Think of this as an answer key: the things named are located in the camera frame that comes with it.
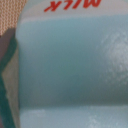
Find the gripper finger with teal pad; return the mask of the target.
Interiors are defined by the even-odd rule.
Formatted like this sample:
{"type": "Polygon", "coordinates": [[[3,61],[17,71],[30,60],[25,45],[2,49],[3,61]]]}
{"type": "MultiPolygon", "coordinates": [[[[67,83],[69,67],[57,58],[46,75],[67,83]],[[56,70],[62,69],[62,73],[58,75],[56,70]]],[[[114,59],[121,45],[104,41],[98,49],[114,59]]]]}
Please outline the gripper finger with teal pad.
{"type": "Polygon", "coordinates": [[[18,44],[14,28],[0,38],[0,128],[18,128],[18,44]]]}

